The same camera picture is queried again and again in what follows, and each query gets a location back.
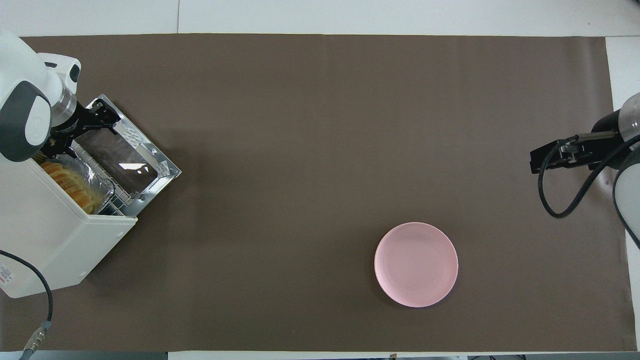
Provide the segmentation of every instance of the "plate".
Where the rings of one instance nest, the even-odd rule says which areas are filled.
[[[408,222],[380,240],[374,259],[382,290],[409,307],[444,299],[458,278],[458,255],[451,240],[435,226]]]

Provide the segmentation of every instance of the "brown paper backdrop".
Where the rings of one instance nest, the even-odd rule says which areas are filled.
[[[79,58],[183,169],[79,286],[47,349],[635,350],[611,187],[548,216],[529,151],[611,112],[602,38],[28,38]],[[586,169],[548,177],[564,206]],[[460,259],[447,298],[397,305],[380,238],[427,222]],[[0,294],[1,350],[45,299]]]

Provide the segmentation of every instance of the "sticker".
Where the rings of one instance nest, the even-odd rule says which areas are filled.
[[[120,134],[120,136],[122,136],[122,138],[126,140],[132,148],[137,148],[142,142],[142,137],[140,137],[135,130],[129,127],[122,126],[122,128],[124,131],[119,131],[118,134]]]
[[[0,261],[0,282],[7,285],[11,279],[13,279],[11,270],[9,270],[2,261]]]
[[[158,169],[157,169],[157,173],[158,173],[158,177],[165,177],[165,176],[169,176],[169,174],[171,174],[169,172],[169,165],[167,165],[166,160],[158,163]]]

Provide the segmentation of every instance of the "cable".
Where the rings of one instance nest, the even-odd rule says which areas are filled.
[[[51,316],[53,315],[53,295],[51,294],[49,283],[47,283],[44,276],[42,276],[42,274],[38,271],[38,269],[36,269],[35,266],[31,265],[28,261],[17,257],[16,255],[10,254],[9,252],[3,251],[3,250],[0,250],[0,255],[4,255],[10,259],[14,259],[20,264],[23,264],[24,266],[30,268],[31,271],[33,271],[38,276],[40,281],[42,281],[42,284],[44,285],[44,290],[47,292],[47,300],[49,301],[49,312],[47,313],[47,321],[50,322]]]
[[[540,165],[540,173],[538,173],[538,195],[540,195],[540,201],[542,201],[542,206],[544,206],[545,210],[547,210],[547,213],[549,213],[549,215],[551,215],[554,218],[564,218],[564,217],[567,217],[567,215],[569,215],[571,212],[573,212],[573,210],[575,210],[578,204],[580,204],[580,201],[582,200],[584,195],[587,193],[587,190],[589,190],[589,187],[591,186],[591,184],[593,184],[593,181],[595,181],[596,177],[598,177],[601,171],[605,167],[607,167],[607,165],[611,162],[611,160],[614,157],[616,157],[616,155],[618,155],[621,151],[624,151],[625,149],[629,148],[631,145],[634,145],[635,143],[640,142],[640,135],[636,135],[633,138],[627,140],[626,142],[620,144],[617,148],[615,148],[612,152],[610,152],[607,156],[605,156],[605,158],[598,163],[598,166],[595,169],[593,169],[593,171],[589,174],[589,177],[587,177],[587,179],[584,181],[584,184],[582,184],[582,186],[580,187],[580,190],[578,190],[578,193],[573,198],[573,201],[571,201],[571,204],[569,204],[569,206],[567,206],[567,208],[561,213],[556,213],[549,206],[549,203],[547,202],[547,198],[545,198],[545,191],[543,188],[543,178],[545,175],[545,170],[549,165],[549,161],[551,161],[551,157],[554,155],[556,151],[558,151],[562,146],[565,146],[566,144],[576,140],[578,140],[578,136],[572,136],[570,138],[566,138],[561,142],[555,144],[555,146],[553,146],[553,148],[549,150],[544,160],[542,160],[542,164]]]

